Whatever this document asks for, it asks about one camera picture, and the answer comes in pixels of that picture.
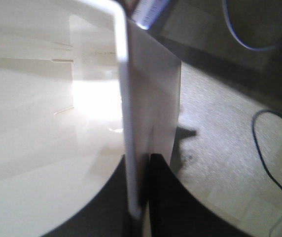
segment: white plastic surface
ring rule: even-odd
[[[0,0],[0,237],[55,228],[118,165],[124,33],[110,0]]]

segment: black surface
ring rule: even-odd
[[[127,213],[125,162],[122,158],[93,200],[44,237],[127,237]]]
[[[153,237],[248,237],[198,202],[162,155],[150,160],[149,207]]]

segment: white plastic tray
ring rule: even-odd
[[[122,154],[140,218],[148,154],[172,152],[179,67],[114,1],[0,0],[0,237],[62,224]]]

